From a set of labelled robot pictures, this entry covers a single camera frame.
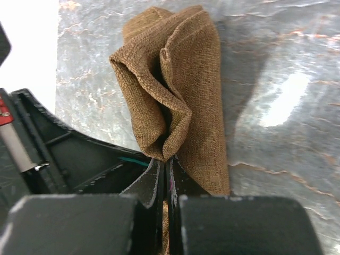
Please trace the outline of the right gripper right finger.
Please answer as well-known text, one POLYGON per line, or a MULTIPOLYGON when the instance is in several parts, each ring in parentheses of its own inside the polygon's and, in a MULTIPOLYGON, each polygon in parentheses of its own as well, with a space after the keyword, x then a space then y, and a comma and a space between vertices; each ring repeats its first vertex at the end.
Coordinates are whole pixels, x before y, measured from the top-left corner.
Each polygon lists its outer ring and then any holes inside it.
POLYGON ((171 254, 322 254, 294 199, 210 195, 177 158, 166 163, 171 254))

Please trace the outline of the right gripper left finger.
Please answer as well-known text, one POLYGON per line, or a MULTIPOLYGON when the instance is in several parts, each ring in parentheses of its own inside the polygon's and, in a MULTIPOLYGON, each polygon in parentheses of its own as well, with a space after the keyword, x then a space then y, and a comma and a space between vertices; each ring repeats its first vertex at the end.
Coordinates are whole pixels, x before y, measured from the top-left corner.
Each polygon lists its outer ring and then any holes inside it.
POLYGON ((30 195, 9 211, 1 254, 157 254, 162 248, 163 165, 120 194, 30 195))

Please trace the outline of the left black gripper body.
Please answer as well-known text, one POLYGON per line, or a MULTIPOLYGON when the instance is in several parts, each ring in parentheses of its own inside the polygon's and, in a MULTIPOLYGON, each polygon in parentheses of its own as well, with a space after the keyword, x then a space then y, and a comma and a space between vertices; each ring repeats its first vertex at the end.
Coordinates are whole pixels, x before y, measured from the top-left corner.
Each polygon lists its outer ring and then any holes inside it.
POLYGON ((1 90, 2 195, 120 193, 148 164, 138 151, 69 127, 29 90, 1 90))

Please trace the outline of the brown fabric napkin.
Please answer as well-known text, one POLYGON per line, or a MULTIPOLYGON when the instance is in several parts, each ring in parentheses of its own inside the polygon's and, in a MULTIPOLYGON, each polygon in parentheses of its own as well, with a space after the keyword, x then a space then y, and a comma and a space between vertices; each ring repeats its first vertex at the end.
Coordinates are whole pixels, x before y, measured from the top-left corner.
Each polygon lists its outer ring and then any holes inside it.
POLYGON ((220 41, 202 6, 151 7, 123 28, 110 56, 141 151, 176 158, 210 194, 229 194, 220 41))

